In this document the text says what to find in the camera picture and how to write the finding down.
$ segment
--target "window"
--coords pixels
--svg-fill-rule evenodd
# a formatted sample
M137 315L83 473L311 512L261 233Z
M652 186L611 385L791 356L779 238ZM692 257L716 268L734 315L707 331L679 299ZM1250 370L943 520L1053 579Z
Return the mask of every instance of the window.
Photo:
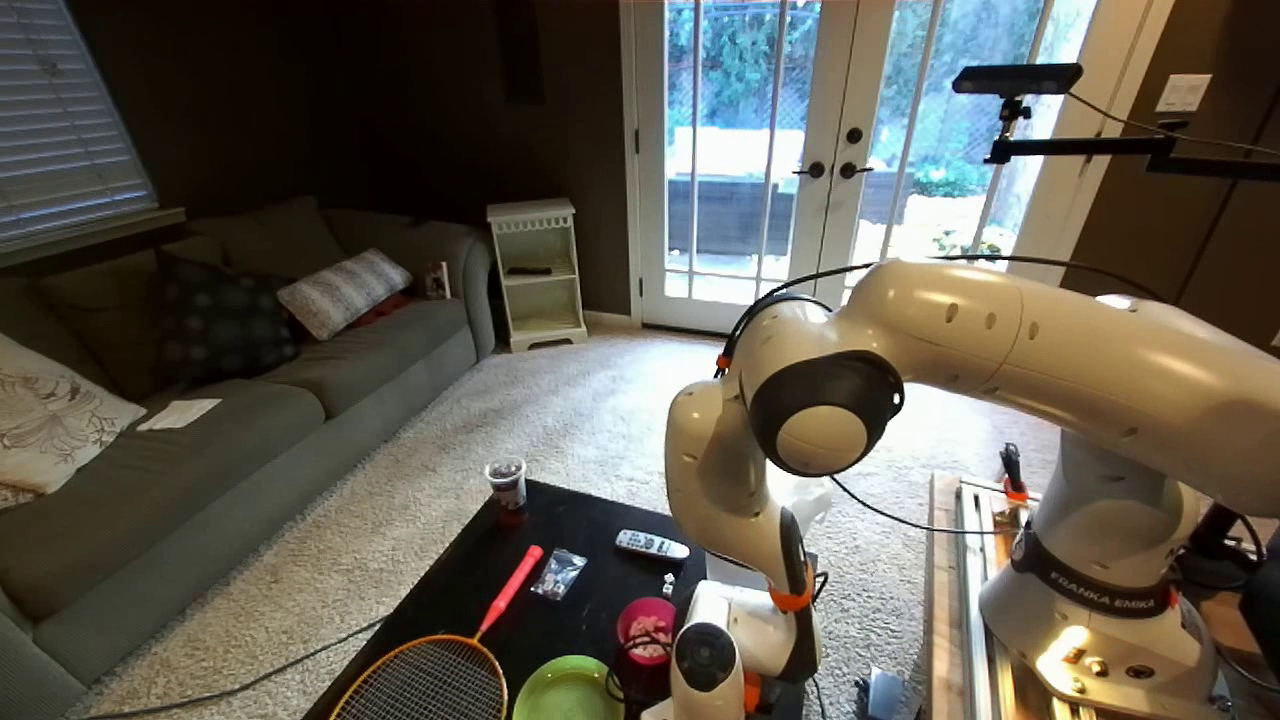
M0 266L148 214L152 181L66 0L0 0Z

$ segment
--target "carpet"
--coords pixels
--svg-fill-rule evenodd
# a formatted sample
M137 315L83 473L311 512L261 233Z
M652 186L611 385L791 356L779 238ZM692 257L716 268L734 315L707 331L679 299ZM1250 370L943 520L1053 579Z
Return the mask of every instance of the carpet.
M482 468L487 459L520 457L550 484L664 512L667 400L707 379L716 354L707 336L598 330L579 345L487 356L281 528L222 591L101 684L88 712L175 703L248 684L381 621L484 505ZM1057 451L1053 426L912 385L899 422L846 480L866 500L924 520L930 476L992 480L1005 442L1026 449L1029 480L1046 484ZM849 720L856 680L871 669L907 680L906 717L918 717L930 674L924 532L833 498L809 546L829 574L818 603L826 664L809 684L809 717ZM365 642L367 632L241 697L164 717L304 717Z

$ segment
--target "white shelf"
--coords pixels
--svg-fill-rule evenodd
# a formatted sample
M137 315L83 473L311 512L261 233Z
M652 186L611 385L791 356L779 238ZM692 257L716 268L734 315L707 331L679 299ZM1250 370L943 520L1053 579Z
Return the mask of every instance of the white shelf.
M567 200L487 206L514 354L585 340L577 228Z

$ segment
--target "wire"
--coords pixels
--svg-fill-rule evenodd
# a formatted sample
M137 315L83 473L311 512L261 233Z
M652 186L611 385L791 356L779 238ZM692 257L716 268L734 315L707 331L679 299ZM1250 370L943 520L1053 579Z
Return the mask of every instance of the wire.
M1256 675L1253 669L1244 669L1224 643L1214 642L1214 649L1217 649L1217 660L1227 664L1244 684L1280 697L1275 680Z
M829 720L833 712L829 712L826 680L812 675L809 687L812 687L812 702L818 702L818 717Z
M1074 266L1074 260L1057 260L1057 257L934 257L934 260L986 260L986 266L1049 266L1049 268L1067 268L1067 274L1083 274L1083 278L1106 278L1106 280L1117 280L1147 299L1163 299L1156 288L1132 280L1132 278L1121 278L1121 274L1106 274L1106 268L1094 268L1094 266Z
M1094 108L1096 116L1113 121L1113 123L1123 123L1123 127L1140 127L1140 133L1156 133L1156 137L1176 137L1176 142L1190 142L1190 146L1214 146L1214 150L1232 150L1232 152L1271 152L1280 157L1280 150L1267 150L1267 146L1240 146L1240 142L1217 142L1217 137L1197 137L1197 133L1167 133L1161 123L1140 123L1140 121L1123 121L1100 105L1094 105L1088 98L1080 91L1067 91L1078 105Z
M856 498L840 476L833 476L833 484L836 484L849 500L856 500L862 507L878 512L878 515L885 515L885 520L907 525L907 528L918 528L918 532L941 532L941 538L999 538L999 532L955 532L955 528L920 525L920 520L907 520L907 515L895 515L895 512L890 512L890 507L867 505L867 500Z
M1250 532L1253 560L1267 560L1267 548L1266 548L1266 542L1256 538L1256 525L1253 525L1250 515L1237 515L1237 525L1244 525L1244 532Z
M388 615L367 621L367 624L359 624L359 630L351 630L351 632L346 632L346 635L337 635L337 642L330 642L330 643L319 643L319 649L311 649L311 654L304 654L304 655L294 655L294 660L284 660L284 664L277 664L277 669L269 669L269 674L261 674L261 675L252 675L252 680L246 680L246 684L233 684L233 687L222 687L222 694L210 694L210 697L173 702L173 703L148 703L148 707L128 707L128 712L101 712L101 717L88 717L88 720L160 717L160 712L182 712L182 707L202 707L202 703L233 702L233 697L241 697L241 694L248 694L248 687L261 687L261 684L294 674L297 664L310 664L311 655L319 655L319 654L330 654L330 649L337 649L337 643L346 643L346 642L351 642L351 635L359 635L359 632L374 632L374 630L384 624L384 621L388 621Z
M1163 299L1156 288L1132 280L1132 278L1121 278L1121 274L1106 274L1106 268L1094 268L1094 266L1074 266L1074 260L1057 260L1057 257L934 257L934 260L952 260L952 266L1049 266L1049 268L1067 268L1067 274L1083 274L1083 278L1108 278L1147 299ZM829 280L829 278L854 278L854 274L867 274L878 268L880 260L867 260L867 266L836 266L836 268L820 268L820 274L805 274L805 278L791 278L777 288L769 288L763 295L757 295L742 315L735 324L730 330L723 336L723 348L722 348L722 360L716 360L716 375L734 366L734 354L735 354L735 340L749 331L749 324L789 288L795 283L812 283L812 280Z

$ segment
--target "tennis racket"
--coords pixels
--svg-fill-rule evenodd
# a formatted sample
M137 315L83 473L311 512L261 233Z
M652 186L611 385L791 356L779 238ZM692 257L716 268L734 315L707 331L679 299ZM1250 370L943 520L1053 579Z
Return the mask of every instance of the tennis racket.
M476 635L415 635L365 669L337 702L332 720L506 720L509 675L482 635L514 610L514 597L541 560L545 548L527 546L509 586L484 610Z

